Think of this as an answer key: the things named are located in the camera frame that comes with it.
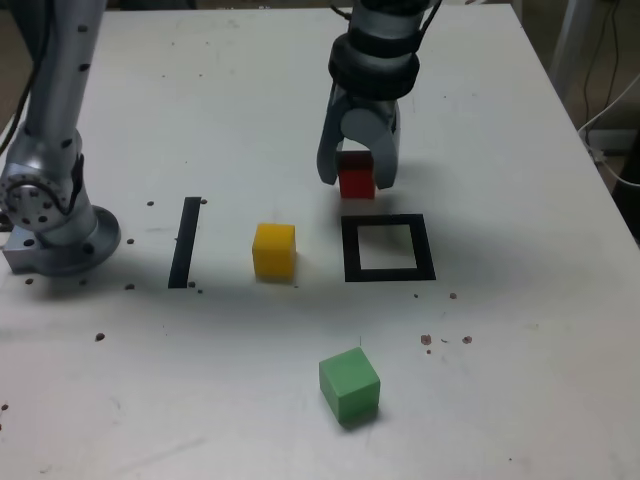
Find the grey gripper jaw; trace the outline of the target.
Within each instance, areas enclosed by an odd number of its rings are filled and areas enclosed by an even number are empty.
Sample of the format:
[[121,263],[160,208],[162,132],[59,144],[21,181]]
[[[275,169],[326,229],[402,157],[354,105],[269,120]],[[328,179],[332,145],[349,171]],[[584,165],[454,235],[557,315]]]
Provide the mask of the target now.
[[319,177],[328,185],[334,185],[338,177],[337,158],[344,140],[341,122],[350,109],[346,92],[332,88],[316,159]]
[[400,113],[385,118],[366,109],[349,110],[342,119],[344,137],[363,145],[373,158],[373,178],[379,190],[394,185],[400,146]]

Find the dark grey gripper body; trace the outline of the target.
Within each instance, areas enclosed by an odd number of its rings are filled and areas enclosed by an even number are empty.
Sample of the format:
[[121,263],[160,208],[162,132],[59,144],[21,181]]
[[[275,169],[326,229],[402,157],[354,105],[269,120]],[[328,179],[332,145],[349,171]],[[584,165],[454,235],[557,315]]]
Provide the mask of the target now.
[[337,83],[333,83],[330,93],[330,111],[349,111],[352,109],[366,109],[385,118],[396,115],[398,104],[396,100],[371,100],[350,94]]

